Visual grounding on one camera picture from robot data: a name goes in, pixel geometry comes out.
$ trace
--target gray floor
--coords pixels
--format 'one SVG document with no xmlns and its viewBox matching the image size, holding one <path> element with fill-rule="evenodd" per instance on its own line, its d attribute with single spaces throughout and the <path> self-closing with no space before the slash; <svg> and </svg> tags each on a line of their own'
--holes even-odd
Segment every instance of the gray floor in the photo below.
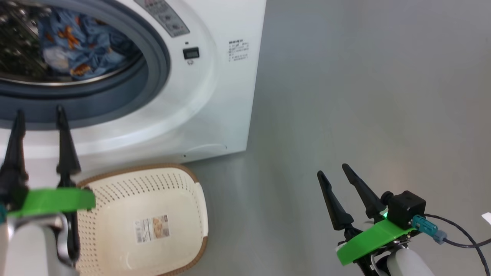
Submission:
<svg viewBox="0 0 491 276">
<path fill-rule="evenodd" d="M 336 259 L 343 235 L 316 179 L 324 170 L 361 225 L 344 162 L 377 194 L 411 190 L 428 213 L 489 238 L 490 10 L 488 0 L 269 0 L 248 149 L 188 164 L 210 238 L 186 275 L 361 275 Z M 426 236 L 411 248 L 436 275 L 484 275 L 474 250 Z"/>
</svg>

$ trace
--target washing machine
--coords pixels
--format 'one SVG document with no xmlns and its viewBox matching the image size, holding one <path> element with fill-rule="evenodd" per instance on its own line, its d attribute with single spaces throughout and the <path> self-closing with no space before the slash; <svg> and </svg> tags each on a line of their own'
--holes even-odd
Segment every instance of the washing machine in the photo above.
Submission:
<svg viewBox="0 0 491 276">
<path fill-rule="evenodd" d="M 266 0 L 0 4 L 0 50 L 7 55 L 0 55 L 0 152 L 16 111 L 23 110 L 30 187 L 58 184 L 58 105 L 67 113 L 82 166 L 77 179 L 246 149 Z M 43 36 L 37 20 L 53 9 L 100 20 L 139 51 L 96 77 L 55 76 L 39 46 L 32 48 Z"/>
</svg>

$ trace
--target laundry basket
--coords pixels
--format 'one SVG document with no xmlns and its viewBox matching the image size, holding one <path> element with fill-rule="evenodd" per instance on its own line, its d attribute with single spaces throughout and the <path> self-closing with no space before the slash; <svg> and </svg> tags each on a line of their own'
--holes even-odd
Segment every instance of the laundry basket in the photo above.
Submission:
<svg viewBox="0 0 491 276">
<path fill-rule="evenodd" d="M 78 212 L 81 276 L 171 276 L 198 262 L 208 239 L 205 197 L 194 174 L 164 164 L 79 183 L 96 207 Z"/>
</svg>

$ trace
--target laundry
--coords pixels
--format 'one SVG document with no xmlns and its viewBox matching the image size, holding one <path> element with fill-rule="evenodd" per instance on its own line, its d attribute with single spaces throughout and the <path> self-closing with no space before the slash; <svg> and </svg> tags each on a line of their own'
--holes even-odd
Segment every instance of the laundry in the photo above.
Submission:
<svg viewBox="0 0 491 276">
<path fill-rule="evenodd" d="M 41 54 L 62 75 L 85 80 L 123 67 L 139 52 L 127 36 L 101 20 L 54 8 L 38 22 Z"/>
</svg>

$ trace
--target green bracket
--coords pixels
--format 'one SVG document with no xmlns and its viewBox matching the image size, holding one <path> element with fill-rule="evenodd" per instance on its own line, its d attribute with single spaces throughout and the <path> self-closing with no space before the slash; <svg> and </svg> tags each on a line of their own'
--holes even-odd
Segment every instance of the green bracket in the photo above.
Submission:
<svg viewBox="0 0 491 276">
<path fill-rule="evenodd" d="M 9 217 L 25 217 L 55 213 L 71 213 L 95 207 L 92 191 L 79 188 L 30 190 L 21 210 L 9 212 Z"/>
<path fill-rule="evenodd" d="M 413 230 L 415 229 L 403 230 L 389 220 L 380 221 L 341 247 L 337 252 L 338 258 L 343 266 L 351 264 Z"/>
</svg>

